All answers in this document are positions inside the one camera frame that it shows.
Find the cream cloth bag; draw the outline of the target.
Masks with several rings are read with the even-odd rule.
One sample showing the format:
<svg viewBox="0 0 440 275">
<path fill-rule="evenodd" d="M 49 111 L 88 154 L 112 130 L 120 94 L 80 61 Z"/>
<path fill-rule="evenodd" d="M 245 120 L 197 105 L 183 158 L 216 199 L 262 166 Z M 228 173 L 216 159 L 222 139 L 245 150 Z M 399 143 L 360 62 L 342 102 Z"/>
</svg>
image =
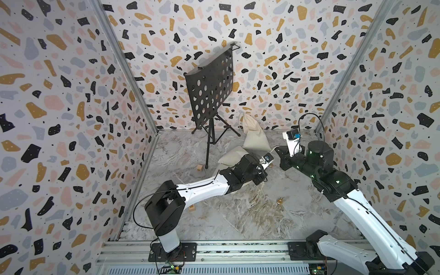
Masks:
<svg viewBox="0 0 440 275">
<path fill-rule="evenodd" d="M 218 161 L 217 170 L 223 170 L 225 168 L 235 166 L 240 162 L 241 158 L 247 154 L 248 152 L 241 146 L 235 147 L 220 158 L 220 160 Z"/>
<path fill-rule="evenodd" d="M 267 136 L 260 127 L 256 119 L 250 114 L 243 113 L 242 127 L 246 135 L 243 148 L 245 150 L 266 151 L 269 152 L 271 147 L 269 145 Z"/>
</svg>

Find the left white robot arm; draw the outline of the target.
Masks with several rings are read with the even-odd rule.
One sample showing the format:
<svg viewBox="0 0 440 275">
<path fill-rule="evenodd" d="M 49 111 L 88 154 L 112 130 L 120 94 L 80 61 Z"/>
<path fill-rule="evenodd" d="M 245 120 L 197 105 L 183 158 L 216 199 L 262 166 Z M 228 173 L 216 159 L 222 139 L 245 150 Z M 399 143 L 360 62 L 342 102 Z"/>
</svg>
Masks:
<svg viewBox="0 0 440 275">
<path fill-rule="evenodd" d="M 204 200 L 234 193 L 246 183 L 259 185 L 267 180 L 266 169 L 273 160 L 270 153 L 259 159 L 246 154 L 236 165 L 220 170 L 210 178 L 188 184 L 164 182 L 144 209 L 165 253 L 181 249 L 175 228 L 184 210 Z"/>
</svg>

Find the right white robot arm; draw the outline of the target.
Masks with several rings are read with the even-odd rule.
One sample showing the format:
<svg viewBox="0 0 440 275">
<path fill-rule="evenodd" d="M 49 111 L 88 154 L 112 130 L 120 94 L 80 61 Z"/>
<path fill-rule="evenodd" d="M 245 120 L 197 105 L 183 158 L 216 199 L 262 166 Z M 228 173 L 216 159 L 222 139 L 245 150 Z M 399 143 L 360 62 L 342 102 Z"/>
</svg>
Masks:
<svg viewBox="0 0 440 275">
<path fill-rule="evenodd" d="M 435 264 L 427 252 L 418 252 L 402 239 L 376 212 L 357 183 L 346 173 L 333 168 L 333 149 L 323 141 L 298 140 L 275 148 L 284 171 L 295 168 L 308 176 L 323 196 L 341 210 L 372 246 L 368 252 L 316 230 L 306 239 L 309 257 L 328 257 L 363 275 L 427 275 Z"/>
</svg>

